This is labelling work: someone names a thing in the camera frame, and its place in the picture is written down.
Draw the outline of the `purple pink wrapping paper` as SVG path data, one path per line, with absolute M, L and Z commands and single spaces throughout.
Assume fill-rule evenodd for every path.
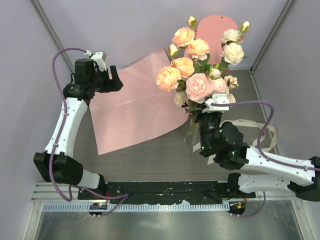
M 118 70 L 120 91 L 95 94 L 89 109 L 99 155 L 160 137 L 187 121 L 188 114 L 174 102 L 175 92 L 156 85 L 159 70 L 169 64 L 160 48 Z

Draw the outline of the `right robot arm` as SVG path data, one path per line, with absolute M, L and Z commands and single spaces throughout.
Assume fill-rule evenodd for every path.
M 226 170 L 261 172 L 262 175 L 232 173 L 226 193 L 233 198 L 259 191 L 294 193 L 301 200 L 320 200 L 320 158 L 294 159 L 260 151 L 243 142 L 244 135 L 222 113 L 201 113 L 198 117 L 200 155 Z

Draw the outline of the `peach rose flower stem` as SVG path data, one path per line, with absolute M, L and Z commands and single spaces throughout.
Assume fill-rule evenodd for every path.
M 190 77 L 194 71 L 194 64 L 187 57 L 175 57 L 178 55 L 178 48 L 171 44 L 168 47 L 169 56 L 172 58 L 171 65 L 161 68 L 156 77 L 156 85 L 164 92 L 176 90 L 179 81 Z

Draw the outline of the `cream ribbon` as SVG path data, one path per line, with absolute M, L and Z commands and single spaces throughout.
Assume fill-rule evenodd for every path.
M 258 136 L 262 130 L 264 124 L 258 123 L 253 120 L 236 119 L 236 120 L 224 120 L 223 123 L 231 122 L 234 126 L 239 127 L 240 130 L 244 130 L 244 141 L 254 147 L 258 147 Z M 267 143 L 262 147 L 265 152 L 273 151 L 277 144 L 277 130 L 275 127 L 268 125 L 264 135 L 261 137 L 262 143 L 267 137 Z

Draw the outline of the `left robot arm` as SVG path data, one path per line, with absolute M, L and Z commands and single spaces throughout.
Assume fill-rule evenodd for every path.
M 71 82 L 62 91 L 62 106 L 51 139 L 43 152 L 34 155 L 33 162 L 47 183 L 67 184 L 89 189 L 100 200 L 107 192 L 103 177 L 84 170 L 74 159 L 74 145 L 80 123 L 96 93 L 118 92 L 123 87 L 116 66 L 106 68 L 102 60 L 76 60 Z

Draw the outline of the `pink small rose spray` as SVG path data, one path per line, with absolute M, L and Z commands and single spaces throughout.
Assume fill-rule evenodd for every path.
M 221 77 L 210 79 L 204 73 L 195 73 L 186 81 L 187 112 L 196 118 L 206 98 L 213 94 L 227 94 L 228 91 L 228 86 Z

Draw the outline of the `single green flower stem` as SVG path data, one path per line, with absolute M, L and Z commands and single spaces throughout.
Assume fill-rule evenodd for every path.
M 191 15 L 186 21 L 188 27 L 179 28 L 173 35 L 172 44 L 176 48 L 184 49 L 193 59 L 199 61 L 207 60 L 210 52 L 209 44 L 203 39 L 197 37 L 197 19 Z

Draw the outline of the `white peony flower stem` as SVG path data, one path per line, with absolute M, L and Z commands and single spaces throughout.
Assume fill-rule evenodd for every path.
M 222 54 L 219 63 L 219 70 L 223 73 L 226 73 L 230 69 L 229 65 L 238 65 L 243 59 L 248 58 L 241 44 L 249 29 L 250 22 L 245 21 L 239 29 L 227 29 L 223 32 L 220 39 Z

